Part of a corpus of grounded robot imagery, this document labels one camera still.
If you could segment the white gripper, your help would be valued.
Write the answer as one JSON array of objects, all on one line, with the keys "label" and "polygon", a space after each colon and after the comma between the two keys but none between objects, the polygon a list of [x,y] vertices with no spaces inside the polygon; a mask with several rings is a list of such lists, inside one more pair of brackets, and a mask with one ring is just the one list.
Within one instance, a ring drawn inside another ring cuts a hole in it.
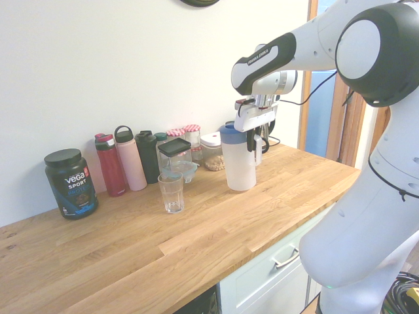
[{"label": "white gripper", "polygon": [[253,103],[243,105],[239,101],[235,103],[237,110],[236,118],[234,120],[234,128],[239,132],[247,131],[247,150],[252,152],[256,149],[255,135],[260,135],[267,141],[269,138],[269,124],[276,119],[278,110],[278,102],[273,103],[271,107],[260,109]]}]

